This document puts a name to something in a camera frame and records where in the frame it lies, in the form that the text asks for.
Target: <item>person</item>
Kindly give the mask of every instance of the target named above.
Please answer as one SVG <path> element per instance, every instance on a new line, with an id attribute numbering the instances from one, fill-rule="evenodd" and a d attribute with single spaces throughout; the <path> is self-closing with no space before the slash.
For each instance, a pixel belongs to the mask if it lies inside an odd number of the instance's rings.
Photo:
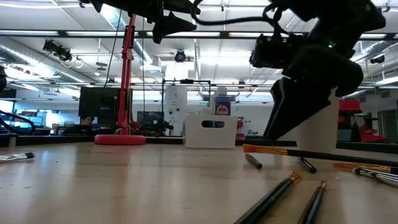
<path id="1" fill-rule="evenodd" d="M 80 118 L 80 124 L 79 125 L 74 125 L 70 128 L 67 128 L 63 131 L 62 135 L 76 135 L 76 134 L 88 134 L 90 132 L 91 124 L 94 121 L 94 117 L 88 116 L 88 117 L 82 117 Z"/>

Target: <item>ceiling beam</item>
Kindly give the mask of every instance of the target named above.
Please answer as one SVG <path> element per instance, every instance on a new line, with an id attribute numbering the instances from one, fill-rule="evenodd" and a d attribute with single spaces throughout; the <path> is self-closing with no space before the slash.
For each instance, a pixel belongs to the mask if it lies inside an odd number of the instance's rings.
<path id="1" fill-rule="evenodd" d="M 273 31 L 263 32 L 265 36 L 271 36 Z M 237 39 L 256 40 L 260 32 L 253 31 L 194 31 L 181 32 L 165 36 L 164 39 Z M 307 35 L 308 32 L 293 32 L 297 35 Z M 27 30 L 27 29 L 0 29 L 0 37 L 42 37 L 42 38 L 74 38 L 74 39 L 114 39 L 114 30 Z M 151 39 L 152 31 L 137 31 L 138 39 Z M 123 32 L 117 36 L 123 39 Z M 398 40 L 398 32 L 365 33 L 359 40 Z"/>

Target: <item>ceiling duct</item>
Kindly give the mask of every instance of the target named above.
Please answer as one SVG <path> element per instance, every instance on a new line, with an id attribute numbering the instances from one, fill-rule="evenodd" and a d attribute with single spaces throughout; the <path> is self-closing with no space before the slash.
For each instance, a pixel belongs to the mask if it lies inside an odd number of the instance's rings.
<path id="1" fill-rule="evenodd" d="M 354 56 L 351 60 L 354 62 L 358 62 L 360 60 L 369 60 L 374 57 L 380 56 L 380 54 L 384 54 L 385 50 L 387 50 L 389 47 L 394 46 L 398 41 L 394 40 L 382 40 L 379 42 L 376 42 L 375 44 L 370 45 L 369 47 L 365 48 L 360 52 L 358 55 Z"/>
<path id="2" fill-rule="evenodd" d="M 119 15 L 120 15 L 120 10 L 116 10 L 112 6 L 108 5 L 103 5 L 102 10 L 101 10 L 101 15 L 106 19 L 106 21 L 112 26 L 114 30 L 118 28 L 118 21 L 119 21 Z M 126 24 L 129 20 L 129 16 L 127 15 L 126 12 L 122 12 L 121 18 L 120 18 L 120 26 L 119 26 L 119 32 L 124 32 Z M 137 39 L 134 38 L 134 44 L 132 46 L 132 50 L 134 51 L 135 55 L 138 56 L 141 60 L 144 61 L 146 64 L 152 64 L 153 59 L 152 57 L 142 48 L 141 44 L 137 41 Z"/>
<path id="3" fill-rule="evenodd" d="M 51 78 L 54 75 L 58 76 L 59 78 L 56 78 L 57 81 L 95 82 L 70 68 L 65 68 L 50 58 L 43 59 L 43 57 L 43 55 L 11 39 L 6 37 L 0 38 L 0 63 L 28 65 L 31 67 L 31 72 L 39 74 L 42 77 Z"/>

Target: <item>desk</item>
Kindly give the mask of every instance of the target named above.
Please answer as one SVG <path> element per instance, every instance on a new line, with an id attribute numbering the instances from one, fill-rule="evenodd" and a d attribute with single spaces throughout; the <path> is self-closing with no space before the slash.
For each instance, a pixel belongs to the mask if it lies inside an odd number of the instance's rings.
<path id="1" fill-rule="evenodd" d="M 2 148 L 0 153 L 9 153 Z M 2 224 L 54 223 L 233 223 L 289 170 L 303 180 L 265 223 L 296 223 L 322 179 L 328 189 L 322 224 L 396 223 L 397 189 L 309 161 L 309 174 L 296 158 L 256 154 L 253 168 L 241 147 L 185 149 L 181 145 L 95 146 L 92 142 L 21 146 L 32 161 L 0 164 Z M 398 155 L 336 149 L 334 153 L 398 161 Z"/>

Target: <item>red base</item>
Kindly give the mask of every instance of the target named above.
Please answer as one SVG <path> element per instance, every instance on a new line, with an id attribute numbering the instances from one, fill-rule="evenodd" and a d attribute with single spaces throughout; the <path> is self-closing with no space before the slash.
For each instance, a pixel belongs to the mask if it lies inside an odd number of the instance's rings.
<path id="1" fill-rule="evenodd" d="M 98 134 L 94 139 L 95 144 L 136 146 L 144 145 L 144 136 L 131 136 L 120 134 Z"/>

